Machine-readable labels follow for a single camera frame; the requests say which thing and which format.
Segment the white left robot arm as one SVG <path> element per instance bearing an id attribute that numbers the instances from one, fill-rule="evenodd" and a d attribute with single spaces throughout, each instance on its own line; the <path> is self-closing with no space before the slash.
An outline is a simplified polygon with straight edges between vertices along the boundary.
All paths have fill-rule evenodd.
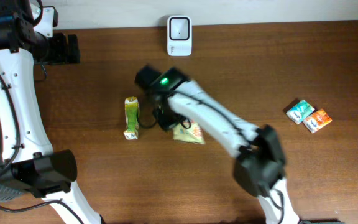
<path id="1" fill-rule="evenodd" d="M 53 150 L 35 94 L 35 65 L 80 61 L 77 37 L 54 33 L 57 25 L 52 6 L 0 1 L 0 210 L 28 192 L 65 223 L 102 223 L 78 186 L 74 154 Z"/>

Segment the green yellow juice carton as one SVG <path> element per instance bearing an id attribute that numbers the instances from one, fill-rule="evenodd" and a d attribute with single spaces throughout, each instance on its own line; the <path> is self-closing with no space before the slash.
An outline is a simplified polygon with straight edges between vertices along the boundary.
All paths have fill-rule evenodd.
<path id="1" fill-rule="evenodd" d="M 124 102 L 126 130 L 124 136 L 127 140 L 136 140 L 139 138 L 139 122 L 137 121 L 139 112 L 139 102 L 134 96 L 128 97 Z"/>

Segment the orange tissue pack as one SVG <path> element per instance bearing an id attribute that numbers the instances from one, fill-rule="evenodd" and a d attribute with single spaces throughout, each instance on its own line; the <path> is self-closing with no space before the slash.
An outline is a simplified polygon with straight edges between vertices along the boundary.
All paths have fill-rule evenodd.
<path id="1" fill-rule="evenodd" d="M 321 128 L 329 124 L 331 121 L 331 117 L 325 112 L 325 110 L 320 109 L 305 118 L 303 120 L 303 124 L 312 134 L 314 134 L 315 132 L 319 131 Z"/>

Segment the teal tissue pack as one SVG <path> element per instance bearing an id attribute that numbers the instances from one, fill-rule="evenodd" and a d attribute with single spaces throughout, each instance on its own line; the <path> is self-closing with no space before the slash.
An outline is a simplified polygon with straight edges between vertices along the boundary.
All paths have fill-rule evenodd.
<path id="1" fill-rule="evenodd" d="M 286 115 L 296 124 L 300 124 L 305 118 L 311 115 L 315 108 L 307 101 L 301 100 L 295 106 L 290 108 Z"/>

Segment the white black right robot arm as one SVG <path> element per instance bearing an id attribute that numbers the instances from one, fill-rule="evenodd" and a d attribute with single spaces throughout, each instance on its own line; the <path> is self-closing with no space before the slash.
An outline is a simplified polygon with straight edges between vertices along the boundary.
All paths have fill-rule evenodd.
<path id="1" fill-rule="evenodd" d="M 238 117 L 210 97 L 179 69 L 162 73 L 150 65 L 134 80 L 154 104 L 153 116 L 165 131 L 195 121 L 234 158 L 233 177 L 258 199 L 266 223 L 300 223 L 288 196 L 286 159 L 278 134 Z"/>

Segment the yellow snack bag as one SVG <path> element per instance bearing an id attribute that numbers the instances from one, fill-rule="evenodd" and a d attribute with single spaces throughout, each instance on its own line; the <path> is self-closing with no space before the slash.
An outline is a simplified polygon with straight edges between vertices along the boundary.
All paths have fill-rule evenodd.
<path id="1" fill-rule="evenodd" d="M 173 140 L 195 144 L 205 144 L 203 132 L 197 122 L 184 121 L 183 125 L 178 124 L 173 129 Z"/>

